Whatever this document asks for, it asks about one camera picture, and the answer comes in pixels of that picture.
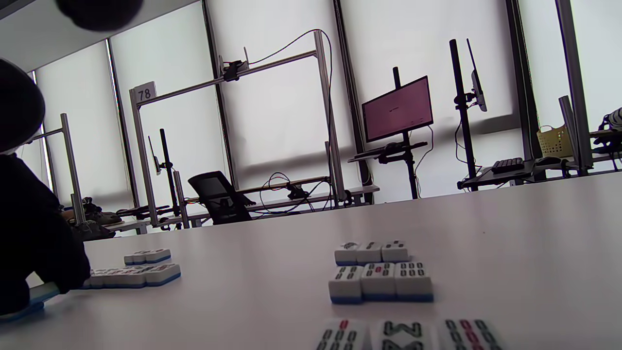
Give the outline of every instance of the ceiling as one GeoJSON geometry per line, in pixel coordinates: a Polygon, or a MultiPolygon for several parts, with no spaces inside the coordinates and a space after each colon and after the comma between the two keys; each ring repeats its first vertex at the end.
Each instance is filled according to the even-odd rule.
{"type": "Polygon", "coordinates": [[[0,19],[0,57],[30,72],[195,1],[145,0],[127,27],[115,32],[90,32],[76,27],[60,13],[54,0],[0,0],[0,12],[3,4],[8,5],[5,10],[23,6],[0,19]]]}

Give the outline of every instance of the monitor stand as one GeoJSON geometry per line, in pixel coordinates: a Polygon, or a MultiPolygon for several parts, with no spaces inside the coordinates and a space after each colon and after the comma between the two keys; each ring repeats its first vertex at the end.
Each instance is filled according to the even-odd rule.
{"type": "MultiPolygon", "coordinates": [[[[393,67],[393,80],[395,80],[395,90],[400,89],[402,85],[399,82],[399,71],[397,67],[393,67]]],[[[411,140],[408,137],[408,131],[403,132],[402,137],[404,138],[402,142],[385,147],[384,151],[380,154],[370,154],[360,158],[348,159],[348,163],[365,161],[367,159],[378,159],[378,162],[380,164],[389,164],[397,161],[405,161],[406,165],[408,166],[408,180],[411,184],[411,196],[413,199],[418,199],[419,196],[417,195],[417,177],[415,176],[415,161],[412,157],[412,150],[415,148],[427,146],[428,143],[418,142],[416,144],[411,144],[411,140]],[[398,156],[393,156],[393,154],[397,153],[402,154],[398,156]]]]}
{"type": "MultiPolygon", "coordinates": [[[[458,56],[458,44],[456,39],[449,42],[449,48],[452,52],[453,62],[453,75],[456,80],[456,98],[453,100],[456,103],[456,110],[460,111],[460,121],[462,122],[462,136],[465,142],[466,153],[466,165],[468,166],[468,181],[474,179],[477,176],[475,170],[475,156],[473,155],[473,143],[471,142],[471,129],[468,124],[468,105],[467,101],[473,99],[474,94],[466,94],[465,87],[462,82],[462,69],[460,68],[460,57],[458,56]]],[[[458,182],[458,189],[462,189],[461,184],[464,181],[458,182]]],[[[471,187],[471,191],[477,191],[477,186],[471,187]]]]}
{"type": "MultiPolygon", "coordinates": [[[[395,81],[395,90],[398,90],[402,87],[402,84],[399,81],[399,69],[397,67],[393,67],[393,80],[395,81]]],[[[408,181],[411,184],[411,196],[413,199],[418,199],[417,195],[417,176],[415,175],[415,161],[412,157],[412,149],[418,148],[427,145],[426,143],[417,143],[411,145],[411,140],[408,137],[408,131],[402,133],[402,137],[404,138],[401,142],[400,151],[403,151],[403,154],[399,156],[389,156],[388,153],[391,153],[390,150],[385,151],[383,154],[380,154],[378,157],[378,161],[380,164],[388,164],[396,161],[405,161],[406,166],[408,167],[408,181]]]]}

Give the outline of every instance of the monitor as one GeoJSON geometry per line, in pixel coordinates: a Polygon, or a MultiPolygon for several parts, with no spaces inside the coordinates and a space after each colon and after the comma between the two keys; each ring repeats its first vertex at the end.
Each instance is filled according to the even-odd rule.
{"type": "Polygon", "coordinates": [[[367,142],[431,125],[434,121],[428,77],[365,102],[363,122],[367,142]]]}

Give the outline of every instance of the yellow basket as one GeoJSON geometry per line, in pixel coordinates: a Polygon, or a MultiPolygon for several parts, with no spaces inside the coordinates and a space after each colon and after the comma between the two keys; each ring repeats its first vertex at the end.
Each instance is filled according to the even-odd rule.
{"type": "Polygon", "coordinates": [[[543,125],[538,130],[537,135],[543,157],[563,158],[572,155],[572,145],[570,144],[566,125],[562,125],[559,128],[543,125]],[[548,126],[551,130],[543,132],[542,129],[545,126],[548,126]]]}

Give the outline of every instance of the dark clothing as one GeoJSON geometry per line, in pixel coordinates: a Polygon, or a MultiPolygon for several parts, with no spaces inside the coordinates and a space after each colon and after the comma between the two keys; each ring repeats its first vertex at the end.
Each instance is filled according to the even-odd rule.
{"type": "Polygon", "coordinates": [[[28,305],[36,272],[61,293],[90,277],[81,239],[60,215],[56,196],[15,154],[0,155],[0,315],[28,305]]]}

